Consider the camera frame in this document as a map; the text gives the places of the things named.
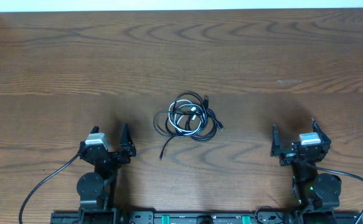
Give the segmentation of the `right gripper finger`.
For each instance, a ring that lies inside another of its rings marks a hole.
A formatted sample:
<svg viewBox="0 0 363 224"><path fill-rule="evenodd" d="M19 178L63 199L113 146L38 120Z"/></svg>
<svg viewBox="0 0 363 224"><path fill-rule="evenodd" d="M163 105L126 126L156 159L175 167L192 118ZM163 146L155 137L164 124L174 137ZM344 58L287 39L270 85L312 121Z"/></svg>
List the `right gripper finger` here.
<svg viewBox="0 0 363 224"><path fill-rule="evenodd" d="M276 127L276 125L273 125L272 128L272 144L271 144L271 152L270 155L271 157L275 157L275 156L279 156L281 153L281 144L280 144L280 140L279 140L279 134L278 134L278 129Z"/></svg>
<svg viewBox="0 0 363 224"><path fill-rule="evenodd" d="M318 122L314 118L311 118L311 120L312 120L313 131L318 134L321 142L323 144L331 144L331 140L328 138L328 136L319 127Z"/></svg>

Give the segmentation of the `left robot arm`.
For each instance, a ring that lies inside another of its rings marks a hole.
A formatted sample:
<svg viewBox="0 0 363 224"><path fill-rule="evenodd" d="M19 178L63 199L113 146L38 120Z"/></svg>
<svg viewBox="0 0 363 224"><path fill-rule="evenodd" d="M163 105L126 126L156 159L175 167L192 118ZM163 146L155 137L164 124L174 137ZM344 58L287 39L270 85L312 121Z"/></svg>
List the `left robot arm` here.
<svg viewBox="0 0 363 224"><path fill-rule="evenodd" d="M93 165L94 171L79 178L77 192L80 196L79 223L124 223L128 219L115 208L113 196L118 170L136 156L136 148L127 124L123 125L120 151L110 151L105 133L95 126L86 140L80 143L77 155Z"/></svg>

